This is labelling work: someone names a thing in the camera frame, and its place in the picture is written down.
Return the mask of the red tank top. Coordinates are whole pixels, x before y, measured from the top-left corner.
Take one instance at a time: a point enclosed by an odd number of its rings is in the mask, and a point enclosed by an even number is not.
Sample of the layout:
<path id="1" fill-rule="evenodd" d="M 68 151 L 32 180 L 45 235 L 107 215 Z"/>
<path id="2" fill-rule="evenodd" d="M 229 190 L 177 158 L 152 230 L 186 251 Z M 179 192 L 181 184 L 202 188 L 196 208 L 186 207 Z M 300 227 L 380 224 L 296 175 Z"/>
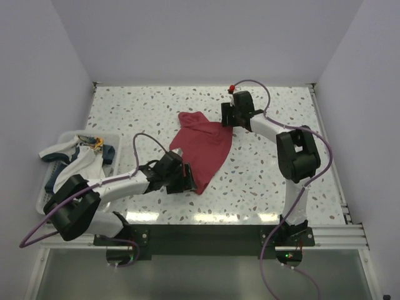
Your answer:
<path id="1" fill-rule="evenodd" d="M 181 128 L 169 148 L 182 150 L 197 186 L 195 193 L 201 195 L 228 157 L 233 129 L 209 121 L 201 112 L 180 112 L 178 119 Z"/>

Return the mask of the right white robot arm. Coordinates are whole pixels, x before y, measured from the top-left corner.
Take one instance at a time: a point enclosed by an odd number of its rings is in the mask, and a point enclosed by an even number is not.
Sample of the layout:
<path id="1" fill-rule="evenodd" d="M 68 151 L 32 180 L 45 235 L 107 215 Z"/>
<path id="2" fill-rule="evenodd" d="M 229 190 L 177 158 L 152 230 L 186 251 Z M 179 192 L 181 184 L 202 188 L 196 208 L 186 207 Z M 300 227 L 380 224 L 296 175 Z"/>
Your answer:
<path id="1" fill-rule="evenodd" d="M 291 246 L 301 237 L 297 226 L 307 222 L 306 206 L 308 192 L 306 182 L 316 175 L 321 158 L 313 137 L 314 132 L 307 126 L 281 124 L 254 107 L 248 91 L 228 89 L 230 102 L 221 104 L 222 125 L 242 127 L 261 135 L 276 144 L 277 164 L 286 179 L 286 197 L 281 217 L 287 225 L 278 231 L 279 240 Z"/>

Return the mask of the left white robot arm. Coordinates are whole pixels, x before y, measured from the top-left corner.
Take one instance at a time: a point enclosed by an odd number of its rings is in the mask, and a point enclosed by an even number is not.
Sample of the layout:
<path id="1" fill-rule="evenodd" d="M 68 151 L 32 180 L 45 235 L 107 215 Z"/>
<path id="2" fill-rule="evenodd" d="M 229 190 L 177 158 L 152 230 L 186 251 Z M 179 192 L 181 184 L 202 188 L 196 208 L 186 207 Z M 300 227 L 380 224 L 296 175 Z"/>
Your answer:
<path id="1" fill-rule="evenodd" d="M 137 169 L 107 177 L 84 179 L 71 176 L 44 206 L 43 211 L 65 241 L 83 234 L 106 236 L 115 245 L 123 245 L 133 236 L 128 221 L 117 211 L 104 212 L 104 204 L 166 188 L 168 194 L 194 191 L 197 186 L 188 163 L 169 151 L 160 160 Z"/>

